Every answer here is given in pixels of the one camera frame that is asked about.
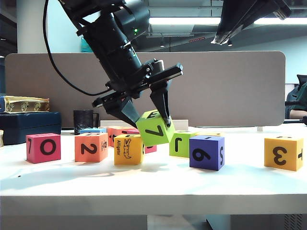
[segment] yellow cube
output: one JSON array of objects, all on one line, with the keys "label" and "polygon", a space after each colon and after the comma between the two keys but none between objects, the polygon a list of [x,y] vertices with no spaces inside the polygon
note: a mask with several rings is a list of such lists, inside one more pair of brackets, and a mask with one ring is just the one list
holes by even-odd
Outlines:
[{"label": "yellow cube", "polygon": [[217,137],[222,137],[224,136],[224,133],[222,132],[209,132],[209,131],[199,131],[196,133],[196,135],[201,135],[201,136],[217,136]]},{"label": "yellow cube", "polygon": [[264,166],[297,171],[303,166],[303,138],[264,139]]},{"label": "yellow cube", "polygon": [[3,136],[3,130],[0,130],[0,147],[4,146],[2,136]]},{"label": "yellow cube", "polygon": [[142,163],[145,146],[140,134],[122,134],[114,138],[114,164],[137,165]]}]

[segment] dark blue box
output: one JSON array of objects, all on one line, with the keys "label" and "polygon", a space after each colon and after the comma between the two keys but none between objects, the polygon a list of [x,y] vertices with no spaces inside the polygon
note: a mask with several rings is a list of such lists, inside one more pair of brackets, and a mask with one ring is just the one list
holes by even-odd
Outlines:
[{"label": "dark blue box", "polygon": [[4,145],[25,143],[25,136],[41,133],[61,134],[60,112],[0,114]]}]

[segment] number 7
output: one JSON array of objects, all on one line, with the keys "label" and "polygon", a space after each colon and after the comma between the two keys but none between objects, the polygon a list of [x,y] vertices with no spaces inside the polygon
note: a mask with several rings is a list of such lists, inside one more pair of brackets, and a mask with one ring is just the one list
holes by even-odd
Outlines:
[{"label": "number 7", "polygon": [[29,154],[30,154],[32,139],[28,138],[28,141],[30,142],[30,146],[29,146]]}]

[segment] ceiling light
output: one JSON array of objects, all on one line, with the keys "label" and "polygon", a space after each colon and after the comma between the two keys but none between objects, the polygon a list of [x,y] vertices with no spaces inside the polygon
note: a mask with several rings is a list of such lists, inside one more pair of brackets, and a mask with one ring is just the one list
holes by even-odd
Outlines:
[{"label": "ceiling light", "polygon": [[150,18],[151,25],[218,25],[221,18]]},{"label": "ceiling light", "polygon": [[307,18],[286,18],[280,20],[279,18],[260,18],[254,22],[254,24],[261,25],[305,25],[307,24]]}]

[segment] foam cube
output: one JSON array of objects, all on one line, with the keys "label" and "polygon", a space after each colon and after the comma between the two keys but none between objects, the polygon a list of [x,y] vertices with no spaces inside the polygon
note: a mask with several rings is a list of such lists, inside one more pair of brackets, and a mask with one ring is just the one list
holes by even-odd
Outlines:
[{"label": "foam cube", "polygon": [[42,163],[61,159],[61,137],[59,134],[45,133],[26,135],[27,160]]},{"label": "foam cube", "polygon": [[80,130],[81,133],[106,133],[106,128],[85,128]]},{"label": "foam cube", "polygon": [[[124,134],[140,134],[140,132],[137,128],[123,130],[122,133],[124,133]],[[145,147],[145,154],[150,153],[150,152],[156,152],[156,151],[157,151],[156,145]]]},{"label": "foam cube", "polygon": [[151,152],[157,152],[157,146],[145,146],[145,154],[151,153]]},{"label": "foam cube", "polygon": [[142,163],[145,146],[139,134],[122,134],[114,138],[114,164],[137,165]]},{"label": "foam cube", "polygon": [[158,110],[145,112],[136,122],[145,146],[169,143],[173,137],[175,127],[167,127]]},{"label": "foam cube", "polygon": [[0,130],[0,147],[3,147],[3,130]]},{"label": "foam cube", "polygon": [[140,134],[137,128],[127,129],[122,131],[123,134]]},{"label": "foam cube", "polygon": [[107,133],[82,133],[75,136],[75,161],[102,161],[108,155],[107,140]]},{"label": "foam cube", "polygon": [[189,158],[189,139],[196,135],[196,132],[176,130],[169,143],[169,155]]},{"label": "foam cube", "polygon": [[131,127],[122,127],[122,126],[110,126],[107,128],[108,133],[108,144],[109,146],[114,147],[114,138],[123,134],[122,131],[131,129]]},{"label": "foam cube", "polygon": [[220,170],[225,163],[224,137],[194,136],[190,143],[190,167]]},{"label": "foam cube", "polygon": [[222,132],[208,132],[208,131],[198,131],[196,135],[203,135],[203,136],[218,136],[222,137],[224,136],[224,133]]},{"label": "foam cube", "polygon": [[303,138],[264,139],[264,166],[297,171],[303,166]]}]

